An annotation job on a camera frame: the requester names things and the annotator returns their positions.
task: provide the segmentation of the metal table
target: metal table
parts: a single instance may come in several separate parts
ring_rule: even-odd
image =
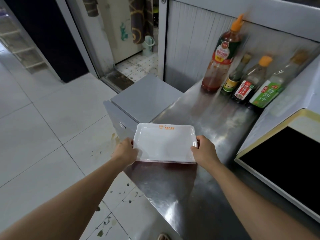
[[[212,141],[219,159],[262,196],[307,225],[319,224],[233,159],[258,115],[219,92],[208,94],[196,83],[151,122],[193,125]],[[250,239],[218,183],[198,165],[135,162],[125,170],[147,199],[184,239]]]

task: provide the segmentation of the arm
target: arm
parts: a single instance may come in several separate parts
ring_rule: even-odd
[[[126,138],[108,162],[4,230],[0,240],[79,239],[115,177],[137,154]]]
[[[253,240],[318,239],[306,227],[245,185],[219,160],[214,144],[198,136],[194,159],[218,182],[238,219]]]

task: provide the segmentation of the sauce bottle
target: sauce bottle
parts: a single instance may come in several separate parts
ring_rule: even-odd
[[[249,63],[251,55],[248,53],[244,54],[237,68],[229,74],[229,77],[226,79],[226,82],[223,84],[221,93],[224,95],[230,95],[231,92],[236,88],[239,83],[242,75],[243,69]]]
[[[207,71],[202,80],[201,87],[208,92],[216,92],[228,72],[237,49],[241,44],[239,31],[242,27],[243,14],[240,14],[231,26],[230,31],[223,33],[212,55]]]
[[[308,53],[306,51],[297,51],[285,66],[273,73],[271,77],[261,85],[249,102],[259,108],[265,108],[297,75],[299,67],[307,58]]]
[[[255,91],[264,82],[267,67],[272,62],[270,56],[262,56],[259,63],[247,70],[241,78],[240,84],[235,88],[232,98],[240,104],[246,103],[254,95]]]

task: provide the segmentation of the bottle label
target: bottle label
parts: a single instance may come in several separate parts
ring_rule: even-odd
[[[229,65],[233,62],[236,51],[241,42],[227,42],[220,39],[214,50],[213,58],[216,62]]]
[[[237,84],[237,81],[232,81],[230,80],[230,78],[227,78],[226,82],[223,84],[222,89],[226,92],[232,92]]]
[[[264,108],[266,107],[280,92],[282,92],[280,84],[266,80],[265,83],[258,89],[258,91],[250,99],[253,105]]]
[[[234,95],[238,99],[244,100],[253,88],[254,85],[251,82],[243,80],[241,85],[238,87],[237,91],[234,93]]]

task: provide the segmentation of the corrugated panel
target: corrugated panel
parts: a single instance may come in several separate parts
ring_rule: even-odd
[[[165,81],[185,92],[203,78],[220,35],[230,29],[235,19],[172,0],[168,19]],[[317,42],[248,22],[241,32],[245,34],[245,40],[230,71],[245,52],[253,55],[247,68],[263,55],[273,56],[268,72],[274,72],[298,48],[314,51],[318,47]]]

